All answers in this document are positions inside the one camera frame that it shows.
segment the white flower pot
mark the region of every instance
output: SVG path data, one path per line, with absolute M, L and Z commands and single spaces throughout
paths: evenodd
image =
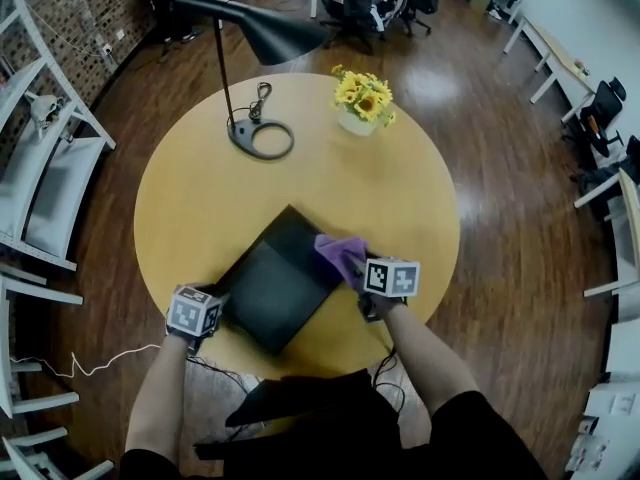
M 338 123 L 345 130 L 361 137 L 368 137 L 378 126 L 378 123 L 361 121 L 358 116 L 352 114 L 343 106 L 338 109 Z

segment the lamp base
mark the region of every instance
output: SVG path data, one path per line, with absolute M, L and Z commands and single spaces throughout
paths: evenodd
M 258 151 L 253 146 L 253 141 L 256 134 L 264 128 L 280 128 L 287 132 L 287 135 L 289 136 L 289 144 L 287 147 L 275 154 L 262 153 L 261 151 Z M 236 121 L 235 128 L 229 125 L 227 131 L 231 142 L 248 155 L 261 160 L 277 160 L 293 149 L 293 131 L 286 124 L 281 123 L 280 121 L 274 121 L 273 119 L 260 118 L 255 121 L 253 119 L 242 119 L 240 121 Z

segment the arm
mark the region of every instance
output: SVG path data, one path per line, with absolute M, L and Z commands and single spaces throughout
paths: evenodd
M 133 404 L 126 450 L 149 450 L 178 464 L 187 342 L 165 337 Z
M 396 304 L 381 310 L 380 315 L 411 383 L 431 416 L 456 395 L 478 391 L 478 385 L 462 359 L 419 322 L 407 306 Z

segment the lamp pole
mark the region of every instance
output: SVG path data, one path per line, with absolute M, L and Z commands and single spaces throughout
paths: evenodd
M 229 111 L 229 121 L 231 122 L 231 129 L 236 129 L 236 121 L 233 118 L 233 109 L 231 108 L 231 97 L 229 96 L 229 82 L 227 81 L 227 68 L 224 65 L 224 53 L 222 51 L 222 35 L 220 34 L 220 27 L 218 26 L 218 20 L 213 20 L 213 30 L 216 35 L 216 50 L 218 50 L 218 62 L 220 63 L 220 76 L 222 77 L 222 87 L 224 88 L 224 97 L 227 100 L 227 110 Z

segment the wooden floor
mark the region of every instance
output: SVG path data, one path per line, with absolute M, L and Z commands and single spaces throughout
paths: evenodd
M 243 0 L 295 9 L 301 0 Z M 585 301 L 582 291 L 611 280 L 611 259 L 588 210 L 575 211 L 573 152 L 560 141 L 566 104 L 554 89 L 537 105 L 529 97 L 544 80 L 524 41 L 509 56 L 511 28 L 479 17 L 464 0 L 442 0 L 424 17 L 426 38 L 398 25 L 375 41 L 368 57 L 336 45 L 275 68 L 261 67 L 232 25 L 223 29 L 231 83 L 283 71 L 328 73 L 342 63 L 390 80 L 396 102 L 431 136 L 455 182 L 462 225 L 451 286 L 430 327 L 470 364 L 487 397 L 518 431 L 550 478 L 562 475 L 587 390 L 597 381 L 611 302 Z M 75 274 L 50 270 L 57 285 L 85 297 L 83 307 L 33 309 L 19 315 L 19 354 L 47 358 L 68 372 L 75 352 L 85 368 L 117 353 L 159 343 L 164 322 L 140 276 L 133 241 L 138 184 L 156 145 L 196 103 L 220 90 L 213 34 L 175 47 L 141 51 L 100 104 L 97 115 L 118 148 L 99 174 L 80 217 L 71 254 Z M 39 325 L 34 330 L 33 321 Z M 65 425 L 67 443 L 89 463 L 118 461 L 129 411 L 155 355 L 127 356 L 86 378 L 31 374 L 30 396 L 63 389 L 80 403 L 29 418 L 32 431 Z M 219 473 L 199 463 L 191 444 L 220 435 L 241 401 L 228 379 L 190 365 L 186 388 L 183 473 Z M 403 441 L 428 436 L 428 421 L 410 393 L 401 415 Z

